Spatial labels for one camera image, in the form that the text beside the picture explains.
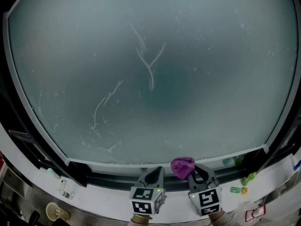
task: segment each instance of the yellow object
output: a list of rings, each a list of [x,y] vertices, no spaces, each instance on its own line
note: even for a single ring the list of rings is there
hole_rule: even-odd
[[[247,194],[248,193],[248,189],[246,187],[243,187],[241,189],[241,194]]]
[[[58,218],[61,218],[65,222],[70,219],[69,214],[57,206],[54,202],[50,202],[46,207],[46,215],[51,221],[56,221]]]

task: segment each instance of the paper cup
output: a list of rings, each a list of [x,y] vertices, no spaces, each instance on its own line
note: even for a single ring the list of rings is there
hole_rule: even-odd
[[[56,221],[58,218],[61,218],[65,222],[70,219],[69,214],[57,206],[54,202],[50,202],[46,207],[46,215],[51,221]]]

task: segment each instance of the frosted glass surface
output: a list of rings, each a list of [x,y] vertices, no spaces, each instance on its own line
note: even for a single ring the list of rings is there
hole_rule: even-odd
[[[295,70],[292,0],[21,0],[9,29],[34,112],[86,161],[260,146]]]

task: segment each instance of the black frame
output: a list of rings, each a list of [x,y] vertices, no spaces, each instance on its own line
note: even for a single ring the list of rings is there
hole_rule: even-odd
[[[8,11],[15,0],[7,0],[2,12]],[[19,150],[29,159],[33,165],[40,169],[52,168],[63,177],[68,177],[81,186],[87,184],[106,187],[110,189],[127,190],[137,182],[139,175],[114,176],[104,173],[94,173],[83,163],[70,162],[67,166],[56,154],[50,145],[35,128],[18,96],[13,80],[10,76],[8,64],[4,53],[4,43],[1,43],[0,66],[0,103],[5,105],[6,113],[0,116],[1,124],[10,135]],[[295,154],[301,146],[301,83],[291,107],[291,110],[267,153],[263,149],[247,153],[240,166],[218,169],[215,171],[220,183],[246,177],[249,173],[259,172],[262,169],[282,160],[289,154]],[[179,180],[175,176],[165,177],[167,191],[187,190],[187,182]]]

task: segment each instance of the purple cloth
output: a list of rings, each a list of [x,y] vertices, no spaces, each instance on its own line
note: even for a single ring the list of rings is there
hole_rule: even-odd
[[[188,175],[194,171],[194,159],[192,157],[178,157],[171,162],[171,170],[179,179],[187,179]]]

